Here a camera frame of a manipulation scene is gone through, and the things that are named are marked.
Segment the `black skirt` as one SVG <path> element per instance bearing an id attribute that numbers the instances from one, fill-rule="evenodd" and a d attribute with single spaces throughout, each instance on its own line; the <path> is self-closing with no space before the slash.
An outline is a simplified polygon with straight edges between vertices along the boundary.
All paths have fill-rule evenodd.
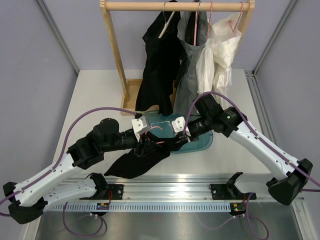
<path id="1" fill-rule="evenodd" d="M 134 179 L 148 172 L 159 162 L 168 158 L 171 152 L 180 150 L 189 142 L 187 138 L 180 138 L 178 135 L 172 138 L 159 138 L 149 132 L 146 136 L 151 142 L 157 143 L 154 150 L 144 156 L 137 156 L 132 149 L 119 157 L 104 173 L 104 176 Z"/>

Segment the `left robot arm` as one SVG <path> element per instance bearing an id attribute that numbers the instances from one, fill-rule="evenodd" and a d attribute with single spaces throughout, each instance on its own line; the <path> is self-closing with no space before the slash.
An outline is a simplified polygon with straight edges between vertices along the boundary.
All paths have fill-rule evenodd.
<path id="1" fill-rule="evenodd" d="M 107 152 L 130 149 L 135 157 L 142 157 L 158 149 L 161 146 L 158 139 L 145 134 L 149 128 L 143 116 L 133 119 L 132 128 L 123 132 L 119 131 L 117 120 L 103 119 L 63 152 L 56 163 L 24 182 L 6 183 L 3 192 L 10 202 L 6 216 L 23 225 L 70 200 L 103 199 L 109 186 L 101 173 L 93 173 L 85 180 L 64 187 L 58 184 L 103 161 Z"/>

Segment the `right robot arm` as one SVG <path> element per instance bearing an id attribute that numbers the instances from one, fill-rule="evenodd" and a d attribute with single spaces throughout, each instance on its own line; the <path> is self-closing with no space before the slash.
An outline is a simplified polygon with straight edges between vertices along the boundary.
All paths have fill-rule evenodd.
<path id="1" fill-rule="evenodd" d="M 200 94 L 191 103 L 200 116 L 195 120 L 178 117 L 171 122 L 173 132 L 190 142 L 214 131 L 233 140 L 255 156 L 271 173 L 265 180 L 246 178 L 242 172 L 228 181 L 227 193 L 232 198 L 242 194 L 270 195 L 277 202 L 289 206 L 303 191 L 308 181 L 320 183 L 311 177 L 313 164 L 306 158 L 291 156 L 257 130 L 240 109 L 226 96 L 208 91 Z"/>

